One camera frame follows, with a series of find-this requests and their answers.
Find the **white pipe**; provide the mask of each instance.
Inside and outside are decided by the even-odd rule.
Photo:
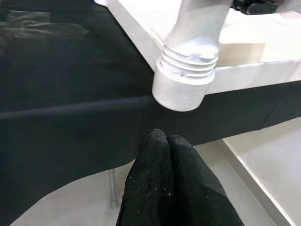
[[[152,93],[174,111],[197,108],[214,79],[218,38],[232,0],[182,0],[157,60]]]

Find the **black object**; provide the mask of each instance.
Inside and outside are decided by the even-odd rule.
[[[153,99],[153,71],[105,7],[1,3],[1,226],[69,182],[132,161],[151,128],[197,145],[301,115],[300,81],[207,95],[194,111],[170,111]]]
[[[275,13],[284,0],[233,0],[232,8],[247,15]]]
[[[117,226],[243,226],[214,173],[181,136],[148,133],[127,176]]]
[[[167,138],[174,171],[177,226],[243,226],[215,174],[181,136]]]
[[[117,226],[174,225],[174,175],[165,134],[144,138],[127,176]]]

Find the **floor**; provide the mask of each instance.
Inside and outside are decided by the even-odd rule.
[[[230,162],[243,166],[236,171],[281,226],[301,226],[300,137],[301,117],[223,139]]]
[[[197,150],[220,179],[245,226],[276,226],[235,170],[212,145]],[[115,171],[119,203],[133,163]],[[33,205],[11,226],[114,226],[119,210],[110,208],[107,171],[74,181]]]

